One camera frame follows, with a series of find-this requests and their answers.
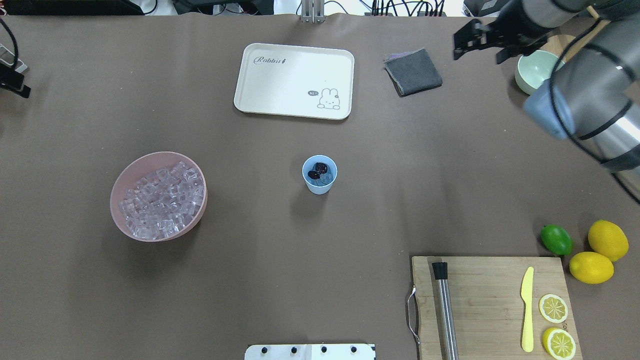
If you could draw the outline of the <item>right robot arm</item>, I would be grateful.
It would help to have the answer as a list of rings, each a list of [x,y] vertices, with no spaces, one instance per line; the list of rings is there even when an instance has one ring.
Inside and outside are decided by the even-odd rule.
[[[499,47],[496,63],[530,55],[547,34],[587,7],[608,25],[525,101],[524,110],[557,139],[574,137],[610,173],[639,191],[639,104],[625,91],[639,80],[637,0],[510,0],[498,18],[472,19],[455,32],[455,60]]]

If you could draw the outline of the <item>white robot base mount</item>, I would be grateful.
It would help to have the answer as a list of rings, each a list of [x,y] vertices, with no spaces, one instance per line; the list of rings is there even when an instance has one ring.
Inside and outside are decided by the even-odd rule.
[[[374,344],[254,344],[247,347],[245,360],[375,360]]]

